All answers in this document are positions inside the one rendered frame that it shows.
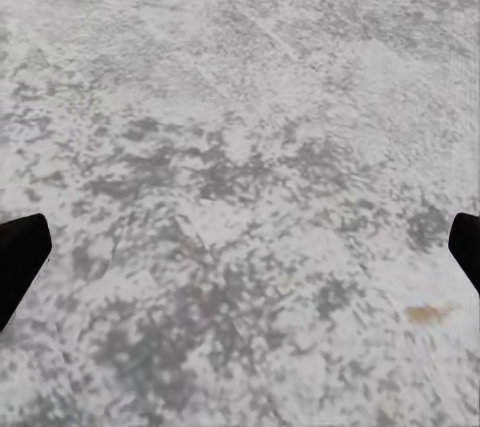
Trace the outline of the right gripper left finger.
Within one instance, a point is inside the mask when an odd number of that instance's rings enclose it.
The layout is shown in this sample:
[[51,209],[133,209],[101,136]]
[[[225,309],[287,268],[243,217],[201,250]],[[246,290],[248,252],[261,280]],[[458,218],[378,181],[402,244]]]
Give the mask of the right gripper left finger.
[[43,213],[0,224],[0,332],[51,252]]

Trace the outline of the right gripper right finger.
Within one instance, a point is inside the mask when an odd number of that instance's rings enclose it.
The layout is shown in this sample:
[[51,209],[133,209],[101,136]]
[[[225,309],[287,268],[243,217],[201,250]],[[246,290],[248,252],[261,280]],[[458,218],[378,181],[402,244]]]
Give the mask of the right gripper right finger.
[[448,247],[480,294],[480,217],[459,212]]

